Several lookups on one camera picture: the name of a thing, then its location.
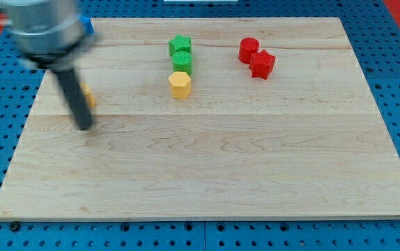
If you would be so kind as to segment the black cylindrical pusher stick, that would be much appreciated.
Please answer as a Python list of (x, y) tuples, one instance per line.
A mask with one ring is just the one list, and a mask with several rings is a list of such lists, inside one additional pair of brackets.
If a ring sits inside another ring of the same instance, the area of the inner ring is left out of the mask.
[(79, 78), (74, 68), (53, 72), (79, 130), (88, 130), (93, 125), (93, 115), (86, 102)]

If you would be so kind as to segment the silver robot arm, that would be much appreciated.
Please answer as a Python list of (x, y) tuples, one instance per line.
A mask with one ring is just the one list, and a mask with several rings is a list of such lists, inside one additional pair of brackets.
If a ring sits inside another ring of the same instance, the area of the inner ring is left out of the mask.
[(79, 83), (75, 60), (96, 39), (71, 0), (0, 0), (8, 29), (28, 66), (50, 70), (79, 130), (94, 124), (93, 115)]

